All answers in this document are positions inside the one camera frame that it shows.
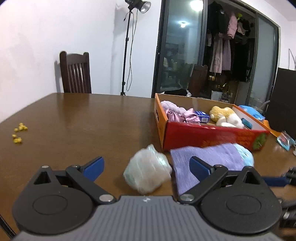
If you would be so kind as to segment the purple woven cloth pouch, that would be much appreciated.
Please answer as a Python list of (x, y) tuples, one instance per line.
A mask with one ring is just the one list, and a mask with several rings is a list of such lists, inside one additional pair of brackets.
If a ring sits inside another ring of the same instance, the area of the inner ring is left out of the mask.
[(198, 148), (183, 147), (171, 150), (175, 170), (177, 191), (181, 195), (199, 183), (191, 173), (189, 161), (196, 156), (207, 164), (221, 164), (229, 170), (238, 171), (244, 167), (244, 161), (234, 144), (226, 143), (217, 146)]

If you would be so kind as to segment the white plastic bundle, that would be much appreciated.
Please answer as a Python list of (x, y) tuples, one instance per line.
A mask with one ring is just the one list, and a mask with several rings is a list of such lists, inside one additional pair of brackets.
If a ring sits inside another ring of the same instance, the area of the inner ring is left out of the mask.
[(166, 156), (154, 145), (141, 149), (130, 159), (123, 177), (126, 183), (142, 195), (150, 194), (171, 180), (172, 168)]

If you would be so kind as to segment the pink satin scrunchie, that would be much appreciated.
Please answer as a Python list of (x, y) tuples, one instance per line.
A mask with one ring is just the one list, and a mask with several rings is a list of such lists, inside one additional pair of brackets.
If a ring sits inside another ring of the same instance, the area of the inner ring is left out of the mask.
[(184, 113), (176, 113), (172, 110), (166, 110), (166, 116), (170, 122), (177, 123), (200, 123), (201, 120), (198, 115), (195, 113), (194, 109), (188, 109)]

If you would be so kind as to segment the small blue snack packet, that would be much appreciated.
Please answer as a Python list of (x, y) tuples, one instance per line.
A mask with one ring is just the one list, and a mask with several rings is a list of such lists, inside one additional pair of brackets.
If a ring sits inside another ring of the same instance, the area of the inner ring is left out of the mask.
[(295, 140), (290, 135), (288, 135), (286, 131), (281, 132), (276, 141), (286, 151), (289, 151), (290, 148), (295, 145)]

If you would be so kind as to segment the red orange cardboard box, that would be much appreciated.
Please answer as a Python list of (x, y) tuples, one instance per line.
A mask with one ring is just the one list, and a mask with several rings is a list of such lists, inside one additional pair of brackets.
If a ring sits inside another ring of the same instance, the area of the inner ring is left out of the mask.
[[(179, 107), (193, 108), (209, 113), (214, 106), (229, 107), (240, 117), (252, 124), (252, 129), (239, 129), (211, 124), (171, 122), (161, 106), (162, 101), (170, 101)], [(238, 143), (250, 151), (261, 150), (269, 135), (269, 129), (234, 104), (204, 98), (185, 97), (167, 94), (155, 94), (154, 116), (163, 151), (186, 146), (208, 147), (224, 143)]]

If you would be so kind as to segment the blue tissue packet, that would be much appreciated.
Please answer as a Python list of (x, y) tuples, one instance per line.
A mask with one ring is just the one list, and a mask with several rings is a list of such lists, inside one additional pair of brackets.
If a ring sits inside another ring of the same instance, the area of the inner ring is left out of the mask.
[(210, 116), (203, 111), (195, 111), (196, 115), (199, 117), (200, 123), (208, 123), (210, 121)]

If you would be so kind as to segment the yellow white plush toy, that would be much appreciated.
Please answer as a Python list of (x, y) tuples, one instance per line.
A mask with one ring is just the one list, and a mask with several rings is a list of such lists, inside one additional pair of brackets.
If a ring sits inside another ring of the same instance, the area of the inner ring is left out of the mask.
[(209, 112), (210, 118), (217, 126), (243, 129), (244, 125), (240, 117), (229, 107), (220, 108), (214, 106)]

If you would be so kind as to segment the orange flat folder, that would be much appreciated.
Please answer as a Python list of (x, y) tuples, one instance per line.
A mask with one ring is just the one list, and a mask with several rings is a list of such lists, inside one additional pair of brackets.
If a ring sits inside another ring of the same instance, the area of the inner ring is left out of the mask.
[(277, 132), (277, 131), (273, 130), (273, 129), (270, 127), (268, 120), (264, 120), (264, 121), (263, 121), (263, 124), (269, 129), (269, 132), (270, 132), (272, 135), (274, 135), (275, 137), (279, 137), (279, 136), (280, 136), (281, 132)]

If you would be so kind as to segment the black paper shopping bag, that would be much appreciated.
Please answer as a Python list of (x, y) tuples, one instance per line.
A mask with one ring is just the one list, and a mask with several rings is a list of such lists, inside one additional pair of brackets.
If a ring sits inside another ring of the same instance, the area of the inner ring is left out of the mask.
[(277, 131), (286, 131), (295, 138), (296, 129), (296, 76), (295, 71), (278, 68), (273, 92), (265, 118), (270, 127)]

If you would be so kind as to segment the blue wet wipes pack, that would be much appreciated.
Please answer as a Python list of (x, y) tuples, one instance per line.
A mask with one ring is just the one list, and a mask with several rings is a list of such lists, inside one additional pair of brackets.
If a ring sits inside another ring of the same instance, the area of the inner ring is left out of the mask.
[(246, 105), (240, 105), (239, 107), (243, 109), (245, 112), (247, 112), (248, 114), (250, 114), (251, 116), (253, 116), (255, 119), (259, 121), (265, 120), (265, 117), (260, 112), (258, 112), (255, 108), (251, 106), (246, 106)]

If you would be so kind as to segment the yellow crumbs on table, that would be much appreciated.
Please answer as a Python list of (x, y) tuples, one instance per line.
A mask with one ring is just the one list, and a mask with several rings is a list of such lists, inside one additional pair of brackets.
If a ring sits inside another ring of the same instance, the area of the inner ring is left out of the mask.
[(14, 132), (11, 134), (14, 144), (22, 144), (21, 133), (27, 132), (28, 127), (24, 123), (19, 123), (17, 128), (14, 128)]

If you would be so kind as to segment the pink fuzzy cloth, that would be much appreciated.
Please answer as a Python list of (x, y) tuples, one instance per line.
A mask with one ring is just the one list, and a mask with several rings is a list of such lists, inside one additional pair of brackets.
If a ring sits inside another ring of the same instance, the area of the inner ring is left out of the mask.
[(177, 114), (184, 114), (187, 110), (183, 107), (178, 107), (176, 104), (170, 101), (161, 101), (161, 106), (164, 111), (172, 111)]

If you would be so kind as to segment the dark wooden chair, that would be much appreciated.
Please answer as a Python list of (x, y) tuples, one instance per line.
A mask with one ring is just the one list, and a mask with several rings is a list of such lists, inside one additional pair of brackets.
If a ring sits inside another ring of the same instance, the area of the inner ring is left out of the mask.
[(64, 92), (91, 94), (89, 53), (81, 55), (62, 51), (59, 57)]

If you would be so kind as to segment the hanging pink clothes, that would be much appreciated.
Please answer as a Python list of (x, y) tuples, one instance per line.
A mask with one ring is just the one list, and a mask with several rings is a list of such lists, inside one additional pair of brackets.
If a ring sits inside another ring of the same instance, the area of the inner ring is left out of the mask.
[(238, 21), (233, 12), (230, 14), (230, 20), (225, 34), (219, 33), (214, 40), (213, 54), (210, 65), (210, 72), (222, 73), (222, 71), (231, 70), (231, 46), (230, 40), (234, 39), (237, 31)]

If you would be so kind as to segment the black light stand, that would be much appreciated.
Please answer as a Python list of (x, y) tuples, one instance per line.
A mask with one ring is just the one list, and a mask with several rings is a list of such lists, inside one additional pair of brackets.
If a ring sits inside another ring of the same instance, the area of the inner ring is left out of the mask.
[(132, 50), (135, 32), (137, 30), (138, 13), (145, 14), (150, 10), (152, 5), (150, 1), (132, 0), (125, 2), (128, 4), (128, 13), (124, 18), (124, 21), (127, 20), (127, 26), (125, 34), (125, 50), (123, 55), (120, 96), (126, 96), (126, 92), (130, 91), (132, 85)]

